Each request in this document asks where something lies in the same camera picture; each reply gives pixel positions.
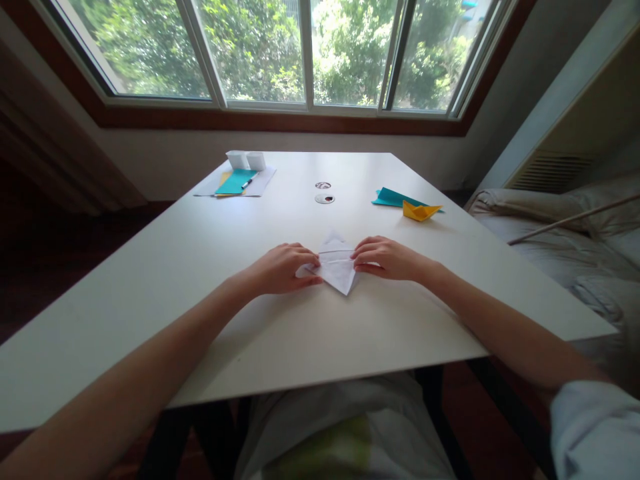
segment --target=white paper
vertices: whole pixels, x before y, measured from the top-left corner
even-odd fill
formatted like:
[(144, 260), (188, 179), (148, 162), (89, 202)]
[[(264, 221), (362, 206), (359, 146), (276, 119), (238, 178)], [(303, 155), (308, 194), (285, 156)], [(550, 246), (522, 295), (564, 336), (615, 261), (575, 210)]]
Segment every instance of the white paper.
[(348, 295), (355, 278), (353, 260), (350, 258), (352, 253), (353, 247), (332, 229), (318, 250), (320, 267), (308, 264), (307, 269), (321, 276), (338, 292)]
[(247, 188), (245, 188), (245, 197), (261, 197), (267, 188), (267, 184), (275, 173), (275, 167), (267, 165), (267, 167), (258, 172), (258, 175), (253, 179)]
[[(211, 181), (206, 182), (193, 194), (195, 197), (212, 197), (215, 195), (215, 191), (220, 188), (220, 178), (225, 172), (220, 172), (220, 175), (214, 175)], [(237, 197), (261, 197), (267, 188), (267, 184), (270, 182), (276, 168), (267, 165), (267, 168), (258, 172), (258, 175), (252, 180), (252, 182), (245, 188), (244, 195), (236, 195)]]

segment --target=glass pane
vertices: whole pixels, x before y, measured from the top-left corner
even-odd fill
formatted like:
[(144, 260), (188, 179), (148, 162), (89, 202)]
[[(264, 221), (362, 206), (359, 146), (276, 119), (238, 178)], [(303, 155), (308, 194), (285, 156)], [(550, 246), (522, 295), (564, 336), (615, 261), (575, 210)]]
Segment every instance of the glass pane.
[(58, 0), (118, 93), (206, 97), (175, 0)]
[(376, 107), (396, 0), (311, 0), (316, 104)]
[(394, 108), (446, 111), (491, 0), (418, 0)]
[(304, 102), (297, 0), (198, 0), (227, 99)]

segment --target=finger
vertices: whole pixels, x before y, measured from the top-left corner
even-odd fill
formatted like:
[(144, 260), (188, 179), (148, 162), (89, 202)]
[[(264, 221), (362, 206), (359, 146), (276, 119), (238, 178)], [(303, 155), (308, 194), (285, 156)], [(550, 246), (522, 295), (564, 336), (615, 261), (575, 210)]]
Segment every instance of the finger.
[(361, 253), (364, 253), (366, 251), (376, 250), (376, 248), (378, 248), (378, 246), (379, 246), (378, 243), (366, 243), (366, 244), (362, 245), (361, 247), (356, 248), (356, 250), (354, 250), (354, 252), (351, 254), (351, 258), (354, 259), (358, 255), (360, 255)]
[(364, 253), (361, 253), (360, 255), (358, 255), (353, 260), (353, 264), (354, 265), (361, 265), (362, 263), (371, 263), (371, 262), (379, 263), (378, 260), (380, 260), (380, 255), (378, 254), (378, 251), (377, 250), (371, 250), (371, 251), (364, 252)]
[(298, 247), (295, 249), (296, 253), (310, 253), (312, 255), (315, 255), (316, 257), (318, 256), (317, 253), (312, 252), (311, 250), (309, 250), (308, 248), (304, 248), (304, 247)]
[(370, 273), (376, 277), (389, 278), (389, 272), (377, 265), (363, 263), (362, 265), (356, 265), (354, 268), (358, 272)]
[(382, 242), (383, 240), (385, 240), (385, 238), (381, 237), (380, 235), (376, 235), (375, 237), (367, 237), (364, 240), (362, 240), (362, 242), (358, 243), (355, 249), (358, 250), (358, 248), (362, 247), (363, 245), (366, 245), (368, 243), (379, 243), (379, 242)]
[(293, 289), (300, 290), (312, 285), (320, 285), (322, 282), (322, 277), (319, 277), (318, 275), (309, 275), (307, 277), (296, 278), (293, 281)]
[(296, 260), (298, 266), (304, 265), (305, 263), (312, 263), (316, 267), (320, 266), (320, 259), (315, 253), (298, 253), (296, 254)]

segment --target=paper cup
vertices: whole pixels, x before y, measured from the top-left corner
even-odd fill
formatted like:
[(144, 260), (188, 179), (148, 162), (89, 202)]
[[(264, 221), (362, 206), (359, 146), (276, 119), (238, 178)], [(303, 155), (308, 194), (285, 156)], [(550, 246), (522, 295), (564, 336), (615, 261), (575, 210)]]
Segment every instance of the paper cup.
[(249, 170), (262, 171), (267, 168), (265, 156), (262, 152), (249, 152), (247, 161), (249, 162)]
[(248, 170), (247, 158), (242, 150), (231, 150), (227, 152), (227, 158), (234, 170)]

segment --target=white sleeve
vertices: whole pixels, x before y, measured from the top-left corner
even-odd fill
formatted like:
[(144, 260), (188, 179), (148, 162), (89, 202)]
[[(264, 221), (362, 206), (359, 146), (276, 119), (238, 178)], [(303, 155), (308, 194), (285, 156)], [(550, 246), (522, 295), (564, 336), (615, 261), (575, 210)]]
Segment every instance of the white sleeve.
[(564, 385), (551, 404), (551, 452), (560, 480), (637, 479), (640, 402), (611, 383)]

